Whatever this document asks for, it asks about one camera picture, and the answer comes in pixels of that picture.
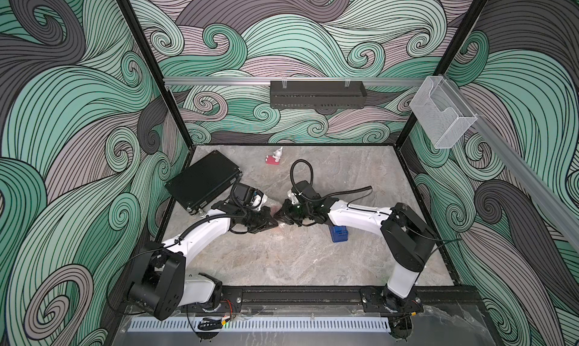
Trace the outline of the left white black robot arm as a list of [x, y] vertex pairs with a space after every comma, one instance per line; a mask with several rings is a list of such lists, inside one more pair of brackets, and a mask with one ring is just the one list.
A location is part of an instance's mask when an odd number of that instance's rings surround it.
[[122, 265], [129, 271], [122, 304], [166, 320], [177, 309], [194, 305], [215, 311], [222, 304], [222, 281], [205, 273], [193, 275], [187, 267], [218, 237], [244, 226], [245, 234], [276, 228], [277, 203], [259, 189], [236, 183], [229, 196], [212, 205], [205, 217], [161, 243], [149, 241]]

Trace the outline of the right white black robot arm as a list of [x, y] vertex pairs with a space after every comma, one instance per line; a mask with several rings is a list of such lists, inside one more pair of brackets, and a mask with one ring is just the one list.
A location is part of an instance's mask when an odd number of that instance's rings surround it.
[[320, 195], [313, 188], [313, 166], [305, 159], [295, 160], [289, 171], [292, 188], [276, 219], [299, 227], [326, 224], [344, 226], [382, 236], [394, 257], [394, 270], [382, 291], [384, 306], [398, 314], [417, 314], [423, 310], [416, 293], [416, 282], [429, 258], [440, 248], [458, 241], [443, 239], [409, 205], [366, 207], [343, 201], [339, 195], [371, 192], [372, 187]]

